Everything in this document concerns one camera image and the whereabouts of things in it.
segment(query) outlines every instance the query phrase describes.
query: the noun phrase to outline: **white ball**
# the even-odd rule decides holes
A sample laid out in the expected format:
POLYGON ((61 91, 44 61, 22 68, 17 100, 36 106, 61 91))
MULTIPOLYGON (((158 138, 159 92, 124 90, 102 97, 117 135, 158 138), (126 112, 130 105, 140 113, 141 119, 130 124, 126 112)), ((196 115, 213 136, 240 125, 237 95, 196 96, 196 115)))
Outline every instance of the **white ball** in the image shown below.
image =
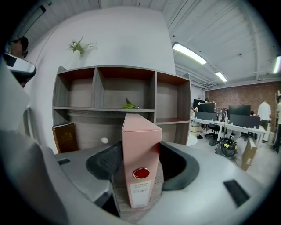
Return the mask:
POLYGON ((104 144, 106 144, 106 143, 108 142, 108 139, 105 138, 105 137, 103 137, 103 138, 101 138, 101 142, 104 143, 104 144))

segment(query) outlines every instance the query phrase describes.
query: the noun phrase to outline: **fluorescent light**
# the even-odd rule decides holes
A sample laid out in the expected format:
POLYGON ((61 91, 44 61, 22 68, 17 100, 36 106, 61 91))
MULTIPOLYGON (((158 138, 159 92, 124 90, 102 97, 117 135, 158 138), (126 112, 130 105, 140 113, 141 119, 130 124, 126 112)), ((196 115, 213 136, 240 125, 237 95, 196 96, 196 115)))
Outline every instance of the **fluorescent light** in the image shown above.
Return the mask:
POLYGON ((194 53, 193 51, 189 50, 188 48, 176 43, 173 46, 174 50, 177 50, 193 59, 195 59, 196 61, 198 61, 199 63, 201 63, 202 65, 205 64, 207 61, 205 59, 203 59, 202 57, 200 57, 199 55, 197 55, 196 53, 194 53))
POLYGON ((273 73, 278 73, 280 71, 280 61, 281 61, 281 56, 277 56, 273 73))
POLYGON ((227 79, 225 79, 225 77, 224 77, 220 72, 217 72, 216 75, 217 75, 223 82, 227 82, 227 79))

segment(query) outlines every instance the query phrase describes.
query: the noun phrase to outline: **white wall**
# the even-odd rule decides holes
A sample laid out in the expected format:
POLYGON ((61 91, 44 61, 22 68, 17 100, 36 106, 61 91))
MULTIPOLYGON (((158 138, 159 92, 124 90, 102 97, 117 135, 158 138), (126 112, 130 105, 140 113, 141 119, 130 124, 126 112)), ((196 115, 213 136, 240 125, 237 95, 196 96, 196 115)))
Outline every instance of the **white wall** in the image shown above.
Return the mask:
POLYGON ((201 90, 201 88, 191 86, 191 102, 193 103, 193 99, 200 98, 201 100, 205 100, 206 94, 205 91, 201 90))
POLYGON ((57 153, 51 127, 52 97, 56 72, 67 64, 72 39, 96 42, 98 49, 87 52, 80 66, 130 65, 175 73, 173 50, 163 15, 138 7, 94 10, 71 17, 53 28, 26 57, 37 67, 25 90, 42 145, 57 153))

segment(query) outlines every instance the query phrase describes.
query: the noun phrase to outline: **green plant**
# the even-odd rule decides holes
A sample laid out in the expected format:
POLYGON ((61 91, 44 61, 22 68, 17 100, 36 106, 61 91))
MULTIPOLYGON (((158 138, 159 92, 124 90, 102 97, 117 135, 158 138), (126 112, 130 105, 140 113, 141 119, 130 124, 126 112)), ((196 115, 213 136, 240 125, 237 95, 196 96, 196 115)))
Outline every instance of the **green plant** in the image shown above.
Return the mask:
POLYGON ((89 44, 87 44, 86 46, 83 47, 81 45, 82 39, 83 39, 83 37, 81 37, 80 41, 72 40, 72 42, 69 44, 69 48, 68 49, 72 50, 73 52, 78 50, 80 52, 80 54, 83 54, 86 49, 95 46, 93 43, 89 43, 89 44))
POLYGON ((127 104, 125 106, 122 106, 122 109, 139 109, 139 107, 136 107, 127 98, 126 98, 126 102, 127 102, 127 104))

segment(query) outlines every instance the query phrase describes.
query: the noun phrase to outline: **wooden shelving unit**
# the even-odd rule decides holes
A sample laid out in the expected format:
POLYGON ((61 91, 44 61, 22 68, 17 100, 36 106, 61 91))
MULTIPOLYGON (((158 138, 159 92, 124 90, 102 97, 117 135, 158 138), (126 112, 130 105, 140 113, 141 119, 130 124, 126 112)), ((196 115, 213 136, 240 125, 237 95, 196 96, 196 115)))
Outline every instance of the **wooden shelving unit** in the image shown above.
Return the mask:
POLYGON ((156 125, 189 123, 189 120, 182 120, 178 118, 156 118, 156 125))
POLYGON ((139 113, 163 129, 162 140, 186 145, 190 82, 154 70, 99 66, 59 67, 53 93, 54 125, 75 123, 80 149, 122 140, 126 113, 139 113), (141 109, 121 109, 128 98, 141 109))

